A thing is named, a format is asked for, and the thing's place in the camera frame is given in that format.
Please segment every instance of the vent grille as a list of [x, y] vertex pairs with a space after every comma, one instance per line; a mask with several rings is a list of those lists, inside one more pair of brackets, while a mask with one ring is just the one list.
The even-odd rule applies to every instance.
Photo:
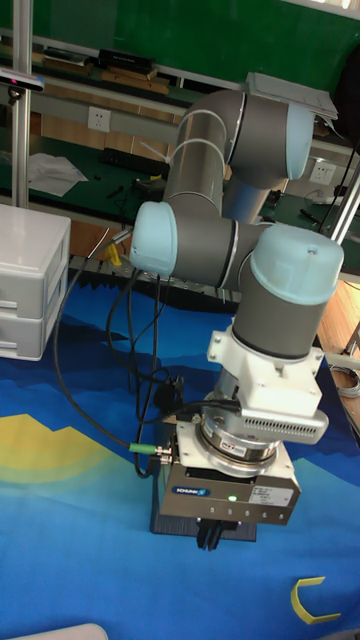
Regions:
[[260, 418], [246, 418], [245, 425], [261, 431], [276, 429], [276, 431], [281, 431], [282, 433], [298, 433], [304, 436], [314, 436], [317, 433], [317, 429], [314, 427], [305, 427], [301, 424], [288, 422], [274, 422], [273, 420], [262, 420]]

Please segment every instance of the wall socket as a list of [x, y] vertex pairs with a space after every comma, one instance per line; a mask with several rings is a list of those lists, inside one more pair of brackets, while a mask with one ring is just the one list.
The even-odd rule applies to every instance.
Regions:
[[310, 176], [310, 182], [329, 185], [335, 173], [335, 170], [335, 164], [330, 164], [330, 162], [324, 162], [323, 160], [316, 160], [315, 166]]
[[88, 128], [109, 133], [111, 111], [89, 107]]

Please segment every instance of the light blue joint cap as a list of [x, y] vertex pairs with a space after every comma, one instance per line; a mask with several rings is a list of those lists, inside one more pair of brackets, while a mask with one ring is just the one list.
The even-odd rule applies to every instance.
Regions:
[[329, 238], [276, 224], [261, 234], [250, 267], [258, 282], [278, 298], [316, 305], [335, 293], [343, 259], [342, 248]]
[[290, 103], [286, 122], [286, 169], [290, 180], [304, 173], [310, 153], [314, 129], [314, 114]]
[[134, 227], [131, 264], [143, 271], [170, 276], [178, 252], [177, 226], [174, 212], [167, 202], [144, 202]]

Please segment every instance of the metal pole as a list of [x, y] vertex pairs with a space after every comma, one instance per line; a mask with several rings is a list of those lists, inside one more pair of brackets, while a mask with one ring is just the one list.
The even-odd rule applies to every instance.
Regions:
[[[31, 74], [34, 0], [13, 0], [13, 68]], [[13, 106], [12, 137], [12, 204], [29, 205], [28, 159], [30, 137], [31, 91], [26, 89]]]
[[339, 207], [337, 216], [330, 228], [329, 237], [342, 244], [360, 204], [360, 162], [357, 165], [345, 196]]

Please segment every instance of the black cable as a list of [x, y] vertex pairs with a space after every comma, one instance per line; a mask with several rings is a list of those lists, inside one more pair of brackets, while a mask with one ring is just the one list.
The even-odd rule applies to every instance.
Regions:
[[137, 341], [140, 340], [140, 338], [142, 338], [142, 336], [144, 335], [144, 333], [146, 333], [146, 331], [148, 331], [151, 326], [154, 324], [154, 322], [156, 320], [158, 320], [162, 314], [162, 312], [164, 311], [166, 304], [167, 304], [167, 298], [168, 298], [168, 293], [169, 293], [169, 287], [170, 287], [170, 280], [171, 278], [168, 279], [167, 285], [166, 285], [166, 292], [165, 292], [165, 298], [164, 298], [164, 302], [162, 303], [160, 310], [158, 311], [158, 313], [156, 314], [156, 316], [149, 322], [148, 325], [146, 325], [145, 329], [143, 329], [139, 335], [137, 336], [135, 342], [134, 342], [134, 346], [136, 345]]
[[[136, 278], [139, 277], [141, 271], [136, 272], [137, 276]], [[113, 305], [110, 309], [107, 321], [106, 321], [106, 338], [107, 338], [107, 342], [108, 345], [114, 355], [114, 357], [116, 358], [116, 360], [119, 362], [119, 364], [124, 367], [127, 371], [129, 371], [130, 373], [135, 373], [133, 367], [128, 364], [125, 360], [123, 360], [123, 358], [120, 356], [119, 352], [117, 349], [115, 349], [114, 346], [114, 342], [112, 339], [112, 335], [111, 335], [111, 325], [112, 325], [112, 319], [114, 317], [114, 313], [117, 309], [117, 307], [119, 306], [121, 300], [123, 299], [122, 296], [122, 292], [120, 292], [120, 294], [118, 295], [118, 297], [114, 300]], [[139, 377], [142, 378], [143, 380], [154, 380], [154, 382], [156, 382], [157, 384], [165, 384], [165, 381], [162, 380], [161, 378], [155, 378], [154, 376], [148, 375], [146, 373], [142, 373], [141, 371], [138, 372], [139, 373]]]
[[[338, 188], [338, 192], [337, 192], [337, 193], [340, 193], [340, 192], [341, 192], [342, 187], [344, 186], [344, 182], [345, 182], [345, 180], [346, 180], [347, 174], [349, 173], [350, 165], [351, 165], [351, 163], [352, 163], [352, 160], [353, 160], [353, 157], [354, 157], [355, 153], [356, 153], [356, 152], [357, 152], [357, 150], [358, 150], [358, 146], [359, 146], [359, 144], [360, 144], [360, 138], [359, 138], [359, 140], [358, 140], [357, 144], [355, 145], [355, 147], [353, 148], [353, 150], [352, 150], [352, 152], [351, 152], [351, 155], [350, 155], [350, 158], [349, 158], [349, 162], [348, 162], [348, 163], [347, 163], [347, 165], [346, 165], [346, 169], [345, 169], [344, 175], [343, 175], [343, 177], [342, 177], [342, 180], [341, 180], [341, 182], [340, 182], [340, 185], [339, 185], [339, 188]], [[336, 194], [336, 195], [334, 196], [334, 199], [333, 199], [333, 201], [332, 201], [332, 203], [331, 203], [331, 205], [330, 205], [329, 209], [327, 210], [327, 212], [326, 212], [326, 214], [325, 214], [325, 216], [324, 216], [323, 220], [321, 221], [320, 227], [319, 227], [319, 229], [318, 229], [318, 232], [319, 232], [319, 233], [321, 233], [321, 231], [323, 230], [323, 228], [324, 228], [324, 224], [325, 224], [326, 220], [328, 219], [328, 217], [329, 217], [329, 215], [330, 215], [331, 211], [332, 211], [332, 210], [333, 210], [333, 208], [334, 208], [334, 205], [335, 205], [335, 202], [336, 202], [337, 197], [338, 197], [338, 196], [337, 196], [337, 194]]]
[[[153, 337], [153, 357], [152, 357], [152, 367], [151, 367], [151, 373], [153, 374], [153, 372], [156, 370], [156, 361], [157, 361], [157, 344], [158, 344], [158, 319], [159, 319], [159, 301], [160, 301], [160, 288], [161, 288], [161, 282], [160, 282], [160, 276], [158, 276], [157, 278], [157, 287], [156, 287], [156, 294], [155, 294], [155, 300], [154, 300], [154, 337]], [[135, 352], [135, 343], [133, 345], [133, 351], [134, 351], [134, 358], [136, 360], [136, 352]], [[149, 404], [150, 404], [150, 400], [151, 400], [151, 395], [152, 395], [152, 390], [153, 390], [153, 380], [150, 381], [149, 383], [149, 388], [148, 388], [148, 392], [146, 395], [146, 400], [145, 400], [145, 404], [144, 404], [144, 408], [142, 411], [142, 415], [141, 415], [141, 421], [138, 427], [138, 431], [137, 431], [137, 435], [136, 435], [136, 443], [140, 444], [141, 443], [141, 436], [142, 436], [142, 431], [144, 428], [144, 422], [145, 422], [145, 418], [146, 418], [146, 414], [149, 408]], [[134, 464], [135, 464], [135, 471], [137, 473], [137, 475], [140, 478], [148, 478], [150, 475], [152, 475], [152, 471], [153, 469], [151, 468], [151, 466], [146, 469], [146, 471], [142, 471], [142, 469], [140, 468], [140, 464], [139, 464], [139, 455], [137, 453], [135, 453], [134, 456]]]
[[[110, 240], [109, 242], [106, 242], [105, 244], [101, 245], [93, 254], [92, 257], [95, 257], [96, 255], [98, 255], [101, 251], [103, 251], [104, 249], [107, 249], [107, 247], [110, 247], [110, 245], [113, 244], [113, 241]], [[117, 442], [117, 444], [120, 444], [122, 447], [125, 447], [125, 449], [129, 449], [130, 448], [130, 443], [125, 442], [124, 440], [121, 440], [121, 438], [117, 438], [116, 436], [114, 436], [112, 433], [110, 433], [109, 431], [107, 431], [106, 429], [104, 429], [104, 427], [102, 427], [98, 422], [96, 422], [96, 420], [94, 420], [91, 416], [89, 416], [89, 414], [86, 413], [86, 411], [84, 411], [79, 405], [78, 403], [74, 400], [74, 398], [71, 396], [68, 388], [65, 385], [65, 382], [63, 380], [61, 371], [60, 371], [60, 366], [59, 366], [59, 353], [58, 353], [58, 343], [59, 343], [59, 330], [60, 330], [60, 323], [61, 323], [61, 319], [62, 319], [62, 315], [63, 315], [63, 311], [65, 308], [65, 305], [69, 299], [70, 293], [72, 292], [75, 284], [78, 282], [81, 274], [83, 273], [87, 263], [89, 262], [90, 258], [86, 258], [83, 262], [83, 264], [81, 265], [81, 267], [79, 268], [79, 270], [76, 272], [73, 280], [71, 281], [65, 296], [63, 298], [63, 301], [60, 305], [60, 309], [59, 309], [59, 313], [57, 315], [56, 321], [55, 321], [55, 325], [54, 325], [54, 335], [53, 335], [53, 357], [54, 357], [54, 366], [55, 366], [55, 373], [59, 382], [59, 385], [61, 387], [61, 390], [64, 394], [64, 396], [66, 397], [66, 399], [70, 402], [70, 404], [74, 407], [74, 409], [76, 409], [76, 411], [83, 417], [85, 418], [85, 420], [87, 420], [88, 422], [90, 422], [90, 424], [95, 427], [95, 429], [97, 429], [98, 431], [100, 431], [103, 435], [107, 436], [108, 438], [110, 438], [111, 440], [113, 440], [114, 442]], [[124, 287], [122, 294], [123, 296], [126, 295], [127, 293], [127, 289], [129, 287], [129, 285], [132, 286], [133, 283], [131, 283], [131, 281], [129, 281], [126, 286]]]
[[345, 284], [347, 284], [348, 287], [351, 287], [352, 289], [355, 289], [355, 291], [360, 291], [359, 287], [355, 287], [354, 284], [351, 284], [351, 282], [347, 282], [347, 280], [344, 280]]
[[128, 330], [129, 330], [129, 340], [130, 340], [130, 353], [129, 353], [129, 359], [128, 359], [128, 364], [129, 364], [129, 369], [128, 369], [128, 388], [129, 388], [129, 393], [132, 393], [132, 389], [131, 389], [131, 371], [130, 371], [130, 367], [131, 367], [131, 359], [133, 359], [134, 365], [133, 365], [133, 372], [135, 375], [135, 380], [136, 380], [136, 394], [137, 394], [137, 402], [136, 402], [136, 407], [137, 407], [137, 413], [138, 413], [138, 408], [140, 406], [139, 404], [139, 389], [140, 389], [140, 376], [139, 376], [139, 369], [137, 366], [137, 360], [136, 360], [136, 354], [135, 354], [135, 339], [134, 339], [134, 330], [133, 330], [133, 324], [132, 324], [132, 315], [131, 315], [131, 289], [129, 289], [128, 294], [127, 294], [127, 298], [126, 298], [126, 314], [127, 314], [127, 321], [128, 321]]

